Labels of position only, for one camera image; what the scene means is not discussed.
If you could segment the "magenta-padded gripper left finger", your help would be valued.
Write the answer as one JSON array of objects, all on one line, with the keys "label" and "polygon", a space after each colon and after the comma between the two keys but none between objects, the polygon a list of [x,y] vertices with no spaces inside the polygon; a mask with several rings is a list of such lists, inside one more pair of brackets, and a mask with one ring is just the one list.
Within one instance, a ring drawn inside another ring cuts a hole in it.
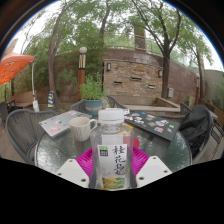
[{"label": "magenta-padded gripper left finger", "polygon": [[88,149],[77,159],[68,159],[56,175],[78,186],[94,189],[97,186],[92,150]]}]

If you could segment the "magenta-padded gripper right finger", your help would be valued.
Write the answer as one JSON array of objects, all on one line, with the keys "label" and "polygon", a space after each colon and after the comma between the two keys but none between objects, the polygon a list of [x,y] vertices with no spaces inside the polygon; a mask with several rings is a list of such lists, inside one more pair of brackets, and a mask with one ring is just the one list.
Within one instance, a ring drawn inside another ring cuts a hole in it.
[{"label": "magenta-padded gripper right finger", "polygon": [[148,156],[136,147],[133,148],[132,172],[137,188],[144,187],[172,173],[158,156]]}]

